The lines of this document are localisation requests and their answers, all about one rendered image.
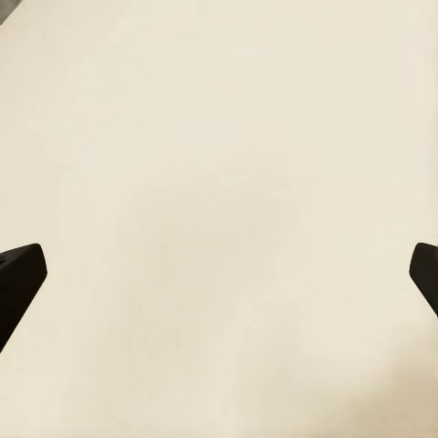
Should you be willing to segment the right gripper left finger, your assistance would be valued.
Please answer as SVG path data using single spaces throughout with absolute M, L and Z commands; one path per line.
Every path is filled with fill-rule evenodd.
M 41 244 L 0 253 L 0 352 L 47 279 Z

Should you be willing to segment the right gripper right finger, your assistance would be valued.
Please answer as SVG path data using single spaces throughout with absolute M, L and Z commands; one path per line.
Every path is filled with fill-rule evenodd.
M 422 242 L 416 245 L 409 276 L 438 316 L 438 246 Z

